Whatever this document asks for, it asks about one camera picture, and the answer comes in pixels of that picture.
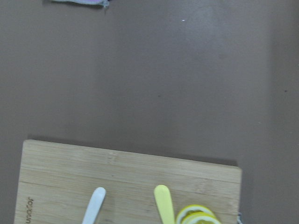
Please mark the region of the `white ceramic spoon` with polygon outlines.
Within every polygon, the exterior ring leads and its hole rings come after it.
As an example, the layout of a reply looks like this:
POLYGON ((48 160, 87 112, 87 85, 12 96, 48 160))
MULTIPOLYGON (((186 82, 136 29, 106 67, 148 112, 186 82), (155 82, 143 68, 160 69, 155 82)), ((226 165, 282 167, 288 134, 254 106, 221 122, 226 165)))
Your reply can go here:
POLYGON ((103 187, 98 187, 94 190, 88 206, 85 211, 82 224, 94 224, 104 202, 106 190, 103 187))

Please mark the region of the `yellow plastic knife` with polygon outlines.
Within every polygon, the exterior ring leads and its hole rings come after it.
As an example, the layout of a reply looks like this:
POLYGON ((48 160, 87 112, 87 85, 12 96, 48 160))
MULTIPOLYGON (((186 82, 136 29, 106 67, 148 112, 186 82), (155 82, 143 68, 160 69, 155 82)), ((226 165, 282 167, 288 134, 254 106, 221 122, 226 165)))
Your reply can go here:
POLYGON ((175 224, 174 208, 170 190, 165 185, 157 185, 154 198, 163 224, 175 224))

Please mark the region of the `bamboo cutting board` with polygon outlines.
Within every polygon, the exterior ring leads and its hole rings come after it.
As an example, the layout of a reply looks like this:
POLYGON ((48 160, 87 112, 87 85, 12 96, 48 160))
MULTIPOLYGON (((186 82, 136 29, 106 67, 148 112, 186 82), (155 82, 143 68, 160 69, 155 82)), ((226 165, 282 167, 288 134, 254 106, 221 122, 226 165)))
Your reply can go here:
POLYGON ((159 224, 154 188, 166 185, 179 212, 208 207, 224 224, 239 211, 242 171, 235 166, 93 147, 26 140, 16 224, 79 224, 94 190, 106 197, 98 224, 159 224))

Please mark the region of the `grey folded cloth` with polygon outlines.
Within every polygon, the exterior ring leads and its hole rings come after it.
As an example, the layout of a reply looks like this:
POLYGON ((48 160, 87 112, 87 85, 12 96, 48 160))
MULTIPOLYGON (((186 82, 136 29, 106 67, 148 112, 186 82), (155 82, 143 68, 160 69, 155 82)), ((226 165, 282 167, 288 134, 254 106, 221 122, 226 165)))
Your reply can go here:
POLYGON ((53 2, 71 2, 81 5, 102 6, 108 7, 110 5, 108 0, 52 0, 53 2))

